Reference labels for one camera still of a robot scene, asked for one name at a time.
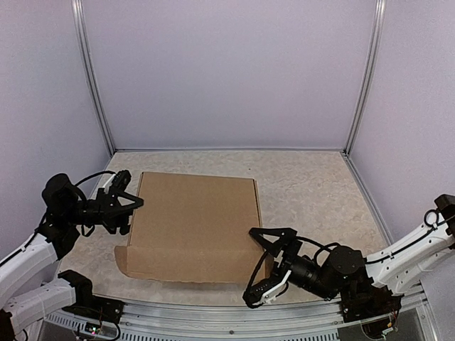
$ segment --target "black cable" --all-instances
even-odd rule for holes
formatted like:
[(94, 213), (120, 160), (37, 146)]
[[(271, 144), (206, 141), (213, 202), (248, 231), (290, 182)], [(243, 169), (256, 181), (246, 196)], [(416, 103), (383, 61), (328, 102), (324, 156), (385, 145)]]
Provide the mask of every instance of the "black cable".
[(289, 282), (286, 282), (286, 288), (284, 288), (284, 289), (277, 295), (277, 297), (280, 297), (282, 294), (286, 293), (287, 289), (289, 289)]
[[(40, 224), (38, 225), (39, 227), (44, 223), (44, 221), (46, 220), (46, 213), (44, 213), (43, 217), (41, 218), (41, 221), (40, 221)], [(28, 242), (23, 246), (24, 249), (26, 249), (28, 247), (28, 245), (31, 244), (31, 242), (35, 239), (36, 235), (38, 234), (38, 231), (36, 231), (35, 229), (35, 232), (33, 233), (33, 236), (31, 236), (31, 238), (28, 240)]]
[(111, 171), (111, 170), (104, 170), (102, 172), (98, 172), (98, 173), (93, 173), (92, 175), (89, 175), (87, 176), (86, 178), (83, 178), (81, 181), (77, 182), (75, 184), (75, 186), (79, 186), (81, 183), (84, 183), (85, 181), (88, 181), (90, 179), (93, 179), (93, 178), (96, 178), (97, 176), (100, 176), (100, 175), (103, 175), (103, 174), (115, 174), (115, 172)]
[(85, 225), (85, 224), (82, 224), (80, 225), (80, 233), (83, 237), (90, 237), (92, 235), (92, 233), (95, 231), (95, 226), (94, 225)]
[[(437, 219), (436, 219), (436, 222), (434, 224), (428, 223), (428, 216), (429, 216), (430, 213), (435, 213), (437, 215)], [(417, 238), (413, 242), (409, 243), (408, 245), (405, 245), (401, 249), (399, 249), (399, 250), (397, 250), (395, 252), (392, 252), (390, 255), (384, 256), (383, 258), (379, 258), (379, 259), (376, 259), (374, 261), (367, 261), (367, 262), (365, 262), (365, 264), (376, 264), (376, 263), (379, 263), (381, 261), (385, 261), (386, 259), (389, 259), (389, 258), (391, 258), (393, 256), (396, 256), (400, 252), (403, 252), (404, 250), (410, 248), (412, 245), (415, 245), (416, 243), (422, 241), (424, 238), (428, 237), (434, 230), (436, 230), (436, 227), (439, 227), (439, 226), (441, 226), (443, 224), (446, 224), (447, 222), (449, 222), (450, 220), (452, 220), (454, 218), (455, 218), (455, 215), (452, 215), (448, 219), (445, 219), (442, 222), (440, 222), (439, 221), (439, 212), (437, 212), (436, 210), (428, 210), (425, 213), (425, 215), (424, 215), (424, 223), (426, 224), (426, 226), (431, 227), (431, 229), (429, 229), (426, 234), (424, 234), (423, 236), (420, 236), (419, 238)]]
[[(340, 243), (334, 242), (334, 243), (327, 244), (326, 248), (339, 247), (339, 246), (340, 246)], [(319, 249), (318, 251), (316, 251), (316, 253), (313, 256), (313, 261), (314, 261), (314, 263), (316, 263), (316, 265), (318, 265), (318, 256), (319, 256), (319, 254), (321, 254), (322, 251), (327, 251), (327, 250)]]
[(0, 263), (0, 267), (2, 267), (3, 265), (5, 265), (6, 263), (8, 263), (10, 260), (12, 260), (15, 256), (17, 256), (18, 254), (20, 254), (22, 252), (22, 250), (16, 250), (13, 254), (11, 254), (10, 256), (8, 256), (7, 258), (5, 258), (1, 263)]
[(326, 247), (325, 245), (322, 245), (321, 243), (318, 243), (318, 242), (316, 242), (316, 241), (314, 241), (314, 240), (312, 240), (312, 239), (309, 239), (309, 238), (306, 238), (306, 237), (296, 237), (296, 239), (297, 239), (297, 240), (301, 240), (301, 241), (303, 241), (303, 242), (307, 242), (307, 243), (313, 244), (313, 245), (317, 246), (319, 249), (324, 249), (324, 250), (326, 250), (326, 251), (328, 251), (328, 252), (331, 251), (331, 250), (330, 250), (328, 247)]
[[(80, 310), (88, 310), (88, 311), (91, 311), (92, 313), (96, 313), (96, 314), (100, 314), (101, 316), (104, 316), (105, 318), (109, 318), (109, 316), (107, 316), (106, 314), (104, 314), (103, 312), (101, 311), (98, 311), (96, 309), (93, 309), (93, 308), (88, 308), (88, 307), (82, 307), (82, 306), (78, 306), (78, 305), (71, 305), (69, 307), (66, 307), (65, 309), (71, 309), (71, 308), (74, 308), (74, 309), (80, 309)], [(120, 336), (122, 335), (122, 330), (120, 330), (120, 326), (118, 323), (116, 322), (111, 322), (111, 323), (114, 323), (115, 327), (117, 328), (117, 336), (113, 339), (109, 339), (107, 341), (116, 341), (120, 338)]]
[(267, 258), (267, 254), (268, 254), (268, 251), (264, 251), (261, 258), (257, 262), (256, 267), (251, 274), (250, 280), (248, 281), (247, 288), (245, 289), (245, 293), (244, 293), (245, 303), (247, 304), (248, 308), (251, 308), (251, 309), (256, 309), (256, 308), (260, 307), (261, 305), (264, 305), (263, 303), (260, 303), (258, 305), (253, 305), (251, 302), (249, 302), (247, 297), (248, 297), (248, 293), (251, 290), (253, 282), (255, 281), (256, 275), (259, 272), (259, 270), (261, 269), (262, 263), (264, 263), (265, 259)]
[(22, 329), (23, 333), (26, 335), (26, 339), (24, 341), (28, 341), (28, 333), (25, 329)]

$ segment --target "wire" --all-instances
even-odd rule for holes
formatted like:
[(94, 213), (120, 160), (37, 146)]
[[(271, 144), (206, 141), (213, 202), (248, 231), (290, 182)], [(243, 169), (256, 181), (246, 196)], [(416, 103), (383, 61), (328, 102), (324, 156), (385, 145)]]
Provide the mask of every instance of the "wire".
[(395, 324), (393, 325), (393, 328), (395, 331), (398, 330), (398, 314), (400, 314), (399, 310), (393, 312), (393, 317), (395, 318)]
[(98, 172), (98, 173), (93, 173), (92, 175), (89, 175), (87, 176), (86, 178), (83, 178), (81, 181), (77, 182), (75, 184), (75, 186), (79, 186), (81, 183), (84, 183), (85, 181), (88, 181), (90, 179), (93, 179), (93, 178), (96, 178), (97, 176), (100, 176), (100, 175), (103, 175), (103, 174), (115, 174), (115, 172), (111, 171), (111, 170), (104, 170), (102, 172)]
[[(98, 311), (96, 309), (93, 309), (93, 308), (88, 308), (88, 307), (82, 307), (82, 306), (78, 306), (78, 305), (71, 305), (65, 309), (80, 309), (80, 310), (88, 310), (88, 311), (91, 311), (92, 313), (96, 313), (96, 314), (100, 314), (100, 316), (104, 316), (105, 318), (109, 318), (109, 316), (107, 316), (106, 314), (104, 314), (102, 311)], [(114, 337), (113, 339), (109, 339), (108, 341), (116, 341), (120, 338), (120, 336), (122, 335), (122, 330), (120, 330), (120, 326), (118, 323), (116, 322), (112, 322), (114, 323), (116, 329), (117, 329), (117, 336)]]
[[(428, 222), (428, 216), (429, 216), (430, 213), (435, 213), (437, 215), (437, 220), (436, 220), (436, 222), (434, 224), (430, 224)], [(385, 261), (386, 259), (392, 258), (393, 256), (396, 256), (400, 252), (403, 252), (404, 250), (410, 248), (412, 245), (415, 245), (416, 243), (418, 243), (418, 242), (422, 241), (423, 239), (425, 239), (426, 237), (428, 237), (433, 231), (436, 230), (437, 227), (439, 227), (439, 226), (441, 226), (443, 224), (446, 224), (447, 222), (453, 220), (454, 218), (455, 218), (455, 215), (452, 215), (448, 219), (443, 220), (443, 221), (440, 222), (439, 221), (439, 213), (436, 210), (428, 210), (425, 213), (425, 215), (424, 215), (424, 223), (426, 224), (426, 226), (431, 227), (431, 229), (429, 229), (427, 231), (427, 233), (425, 233), (423, 236), (420, 236), (419, 238), (417, 238), (413, 242), (409, 243), (408, 245), (405, 245), (401, 249), (399, 249), (399, 250), (397, 250), (395, 252), (392, 252), (390, 255), (384, 256), (383, 258), (379, 258), (379, 259), (376, 259), (374, 261), (367, 261), (367, 262), (365, 262), (365, 264), (376, 264), (376, 263), (379, 263), (381, 261)]]
[(92, 233), (95, 231), (95, 226), (94, 225), (85, 225), (85, 224), (82, 224), (80, 225), (80, 233), (83, 237), (90, 237), (92, 235)]
[(284, 293), (286, 293), (287, 289), (289, 289), (289, 282), (286, 282), (286, 287), (277, 295), (277, 297), (280, 297)]
[[(38, 226), (41, 226), (42, 224), (44, 224), (44, 222), (46, 220), (46, 214), (47, 214), (47, 212), (44, 213), (43, 217), (41, 218), (40, 224)], [(35, 229), (33, 236), (31, 236), (31, 238), (28, 240), (28, 242), (26, 242), (26, 244), (23, 246), (24, 249), (26, 249), (28, 247), (28, 245), (31, 244), (31, 242), (35, 239), (37, 234), (38, 234), (38, 231), (36, 231), (36, 229)]]
[[(327, 244), (326, 248), (339, 247), (339, 246), (340, 246), (340, 243), (334, 242), (334, 243)], [(313, 256), (313, 261), (314, 261), (314, 263), (316, 263), (316, 265), (318, 265), (318, 256), (319, 256), (319, 254), (321, 254), (322, 251), (327, 251), (327, 250), (326, 249), (319, 249), (318, 251), (316, 251), (316, 253)]]
[(367, 333), (365, 332), (365, 330), (363, 329), (364, 327), (365, 327), (365, 325), (360, 324), (360, 329), (362, 330), (362, 333), (364, 334), (364, 336), (365, 336), (367, 339), (373, 340), (373, 341), (386, 340), (384, 335), (381, 335), (381, 336), (380, 336), (379, 338), (377, 338), (377, 339), (373, 339), (372, 337), (369, 337), (369, 336), (367, 335)]
[(2, 267), (3, 265), (5, 265), (6, 263), (8, 263), (10, 260), (12, 260), (15, 256), (17, 256), (18, 254), (20, 254), (22, 252), (21, 249), (17, 249), (14, 253), (10, 254), (7, 258), (5, 258), (1, 263), (0, 263), (0, 267)]
[(28, 341), (28, 333), (27, 333), (27, 331), (26, 331), (25, 329), (22, 329), (22, 331), (23, 331), (23, 333), (24, 333), (25, 336), (26, 336), (26, 339), (25, 339), (24, 341)]
[(73, 332), (74, 336), (79, 337), (80, 336), (80, 325), (77, 324), (77, 332), (75, 332), (74, 330), (71, 330), (71, 331)]
[(102, 307), (101, 307), (101, 310), (100, 310), (100, 318), (98, 319), (98, 321), (100, 322), (100, 329), (102, 328)]
[(313, 244), (315, 246), (317, 246), (319, 249), (324, 249), (326, 251), (331, 251), (328, 247), (326, 247), (325, 245), (322, 245), (321, 243), (318, 243), (312, 239), (309, 239), (309, 238), (306, 238), (306, 237), (296, 237), (297, 240), (301, 240), (303, 242), (307, 242), (307, 243), (310, 243), (310, 244)]

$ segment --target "enclosure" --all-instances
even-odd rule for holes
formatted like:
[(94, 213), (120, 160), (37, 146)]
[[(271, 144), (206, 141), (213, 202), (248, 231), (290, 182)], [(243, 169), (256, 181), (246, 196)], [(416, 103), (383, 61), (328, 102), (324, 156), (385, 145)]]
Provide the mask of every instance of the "enclosure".
[[(442, 0), (3, 1), (0, 259), (37, 226), (52, 175), (123, 168), (256, 178), (266, 227), (366, 253), (396, 242), (455, 194), (454, 17)], [(236, 288), (125, 280), (110, 258), (122, 238), (98, 229), (59, 269), (130, 302), (157, 340), (364, 340), (298, 288), (261, 313)], [(451, 261), (406, 298), (397, 340), (453, 340)], [(230, 325), (239, 314), (250, 324)], [(51, 316), (42, 340), (68, 321)]]

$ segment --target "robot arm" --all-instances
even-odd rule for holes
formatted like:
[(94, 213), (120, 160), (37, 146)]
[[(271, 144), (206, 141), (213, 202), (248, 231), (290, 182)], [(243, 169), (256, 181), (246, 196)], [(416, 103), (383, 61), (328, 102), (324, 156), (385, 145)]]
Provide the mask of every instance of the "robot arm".
[[(102, 224), (110, 234), (117, 229), (127, 234), (129, 217), (144, 204), (141, 198), (124, 191), (130, 180), (127, 170), (114, 174), (94, 200), (87, 200), (66, 174), (57, 174), (48, 181), (43, 191), (47, 210), (41, 223), (27, 242), (0, 262), (0, 341), (12, 341), (31, 323), (74, 304), (82, 307), (80, 315), (98, 319), (102, 311), (108, 317), (105, 320), (118, 322), (122, 303), (93, 296), (92, 282), (74, 271), (65, 271), (34, 291), (10, 297), (33, 275), (73, 249), (80, 236), (78, 225), (84, 237), (93, 233), (96, 224)], [(121, 205), (119, 197), (131, 203)]]
[[(258, 308), (282, 294), (289, 282), (324, 300), (340, 294), (345, 322), (397, 312), (402, 295), (450, 257), (455, 247), (455, 196), (441, 195), (435, 203), (437, 210), (428, 211), (424, 223), (413, 232), (365, 258), (360, 251), (338, 243), (324, 246), (298, 237), (293, 229), (251, 229), (250, 236), (265, 253), (244, 292), (244, 301), (248, 307)], [(269, 242), (264, 238), (267, 235), (278, 240)], [(302, 241), (320, 248), (314, 258), (298, 255)], [(317, 254), (321, 250), (329, 255), (320, 266)], [(274, 263), (272, 275), (253, 285), (266, 256), (280, 254), (282, 260)]]

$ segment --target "aluminum frame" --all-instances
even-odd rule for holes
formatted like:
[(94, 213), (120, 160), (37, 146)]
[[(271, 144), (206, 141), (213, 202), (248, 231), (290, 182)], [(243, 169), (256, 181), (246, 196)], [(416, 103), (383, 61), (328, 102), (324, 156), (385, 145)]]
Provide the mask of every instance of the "aluminum frame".
[(355, 139), (357, 138), (358, 135), (360, 122), (362, 121), (363, 112), (365, 111), (365, 106), (368, 99), (368, 93), (370, 91), (371, 82), (373, 80), (373, 75), (375, 73), (376, 59), (378, 58), (380, 38), (382, 34), (382, 25), (384, 24), (385, 1), (386, 0), (376, 0), (375, 20), (373, 24), (373, 32), (371, 33), (367, 65), (365, 68), (365, 73), (363, 74), (362, 86), (360, 88), (360, 96), (355, 106), (353, 123), (351, 125), (348, 140), (346, 142), (345, 147), (345, 153), (348, 156), (350, 155), (353, 149)]
[(417, 314), (419, 314), (420, 326), (424, 333), (426, 341), (438, 341), (439, 331), (437, 329), (436, 320), (433, 315), (432, 308), (429, 304), (421, 305), (416, 308)]
[(109, 124), (102, 106), (100, 91), (93, 69), (92, 59), (90, 57), (90, 48), (87, 39), (87, 29), (85, 27), (84, 10), (82, 7), (82, 0), (72, 0), (74, 23), (77, 33), (77, 41), (79, 43), (80, 54), (82, 56), (82, 63), (85, 69), (85, 76), (87, 78), (87, 85), (90, 91), (90, 96), (95, 107), (95, 114), (100, 125), (102, 137), (104, 139), (109, 156), (112, 157), (117, 151), (115, 148), (114, 139), (112, 137)]
[(332, 151), (343, 152), (342, 148), (119, 148), (119, 153), (141, 153), (152, 151)]

